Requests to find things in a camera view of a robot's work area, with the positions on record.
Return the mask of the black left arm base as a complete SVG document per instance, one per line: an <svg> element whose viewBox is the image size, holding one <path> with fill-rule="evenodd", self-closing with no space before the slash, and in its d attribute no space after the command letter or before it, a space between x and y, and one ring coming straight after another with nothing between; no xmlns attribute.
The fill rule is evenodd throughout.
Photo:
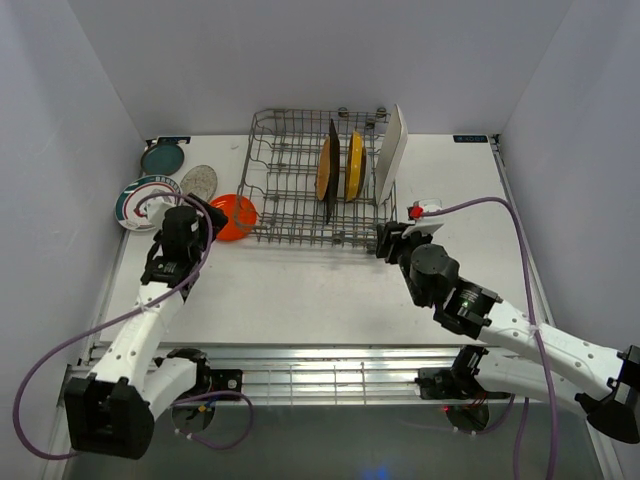
<svg viewBox="0 0 640 480"><path fill-rule="evenodd" d="M241 369L211 369L205 373L206 393L233 391L242 392L244 372Z"/></svg>

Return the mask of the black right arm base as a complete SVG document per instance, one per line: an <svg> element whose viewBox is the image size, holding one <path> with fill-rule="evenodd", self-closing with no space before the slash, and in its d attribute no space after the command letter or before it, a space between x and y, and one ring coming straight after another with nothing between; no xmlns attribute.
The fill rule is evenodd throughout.
<svg viewBox="0 0 640 480"><path fill-rule="evenodd" d="M414 383L418 386L419 396L423 400L498 400L507 399L508 393L490 391L478 381L479 368L450 367L435 370L421 368Z"/></svg>

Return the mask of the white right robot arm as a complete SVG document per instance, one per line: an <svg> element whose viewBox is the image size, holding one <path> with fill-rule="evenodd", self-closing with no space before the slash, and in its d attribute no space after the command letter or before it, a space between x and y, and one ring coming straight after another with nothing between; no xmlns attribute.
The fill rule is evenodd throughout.
<svg viewBox="0 0 640 480"><path fill-rule="evenodd" d="M477 340L451 369L454 390L516 393L586 417L608 437L639 441L639 348L582 340L527 315L497 293L462 278L458 262L433 243L433 227L390 221L376 227L377 258L397 265L413 303L449 332Z"/></svg>

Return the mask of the white rectangular plate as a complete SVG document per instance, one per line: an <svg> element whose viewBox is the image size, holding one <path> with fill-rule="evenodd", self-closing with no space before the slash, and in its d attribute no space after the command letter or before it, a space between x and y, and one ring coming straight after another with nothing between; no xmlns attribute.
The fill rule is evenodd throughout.
<svg viewBox="0 0 640 480"><path fill-rule="evenodd" d="M408 141L404 114L398 104L391 112L374 170L375 201L381 205L390 195Z"/></svg>

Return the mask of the yellow polka dot plate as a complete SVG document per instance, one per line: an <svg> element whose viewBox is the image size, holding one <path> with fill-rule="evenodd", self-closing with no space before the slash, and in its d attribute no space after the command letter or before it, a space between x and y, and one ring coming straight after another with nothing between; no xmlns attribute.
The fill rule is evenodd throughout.
<svg viewBox="0 0 640 480"><path fill-rule="evenodd" d="M366 179L366 148L360 133L353 131L350 137L345 169L344 198L352 202L360 196Z"/></svg>

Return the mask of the woven bamboo round plate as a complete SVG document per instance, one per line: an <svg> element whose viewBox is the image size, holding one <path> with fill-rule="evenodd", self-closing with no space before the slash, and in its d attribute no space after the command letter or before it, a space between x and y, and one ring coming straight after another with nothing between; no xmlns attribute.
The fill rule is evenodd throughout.
<svg viewBox="0 0 640 480"><path fill-rule="evenodd" d="M331 141L330 137L327 136L324 140L320 157L318 160L317 171L316 171L316 180L315 180L315 188L316 188L316 198L318 201L323 201L329 185L329 177L331 170L331 160L330 160L330 148Z"/></svg>

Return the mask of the green square glazed plate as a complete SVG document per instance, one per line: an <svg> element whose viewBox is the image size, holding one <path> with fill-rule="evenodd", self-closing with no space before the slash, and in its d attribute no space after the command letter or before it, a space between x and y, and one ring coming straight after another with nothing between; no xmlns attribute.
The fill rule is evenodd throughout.
<svg viewBox="0 0 640 480"><path fill-rule="evenodd" d="M329 224L337 204L338 186L340 177L340 141L334 120L330 120L329 126L329 179L325 193L325 221Z"/></svg>

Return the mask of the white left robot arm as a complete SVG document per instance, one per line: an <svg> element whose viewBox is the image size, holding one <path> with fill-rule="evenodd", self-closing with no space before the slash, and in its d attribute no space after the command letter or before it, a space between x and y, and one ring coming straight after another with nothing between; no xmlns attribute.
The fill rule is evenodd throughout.
<svg viewBox="0 0 640 480"><path fill-rule="evenodd" d="M195 348L164 358L156 350L199 277L223 211L194 194L169 208L153 238L133 315L84 378L69 380L64 404L72 448L139 459L157 418L179 397L205 397L212 387L206 356Z"/></svg>

